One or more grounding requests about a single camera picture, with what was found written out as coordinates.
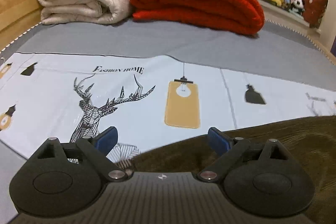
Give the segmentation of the grey printed bed sheet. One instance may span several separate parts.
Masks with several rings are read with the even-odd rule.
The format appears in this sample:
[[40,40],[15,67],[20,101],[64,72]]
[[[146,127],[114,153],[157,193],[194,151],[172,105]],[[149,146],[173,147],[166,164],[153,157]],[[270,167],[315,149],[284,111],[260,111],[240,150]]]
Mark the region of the grey printed bed sheet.
[[36,24],[1,43],[1,223],[16,215],[9,183],[48,136],[70,140],[84,116],[74,82],[100,107],[142,85],[98,123],[145,153],[203,135],[295,118],[335,118],[335,62],[311,38],[266,21],[255,36],[177,22]]

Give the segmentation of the panda plush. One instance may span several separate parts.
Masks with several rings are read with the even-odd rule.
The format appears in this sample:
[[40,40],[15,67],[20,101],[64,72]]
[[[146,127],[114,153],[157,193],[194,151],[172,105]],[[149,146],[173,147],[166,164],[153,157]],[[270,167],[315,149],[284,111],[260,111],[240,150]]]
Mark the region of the panda plush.
[[304,4],[304,0],[290,0],[289,12],[301,16],[305,11]]

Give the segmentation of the dark red cushion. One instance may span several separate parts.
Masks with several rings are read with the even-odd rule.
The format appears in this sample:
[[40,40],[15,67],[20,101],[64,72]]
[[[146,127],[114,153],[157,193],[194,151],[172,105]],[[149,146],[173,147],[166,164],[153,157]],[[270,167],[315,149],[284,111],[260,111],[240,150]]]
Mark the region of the dark red cushion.
[[309,23],[310,28],[319,28],[325,14],[328,0],[303,0],[303,19]]

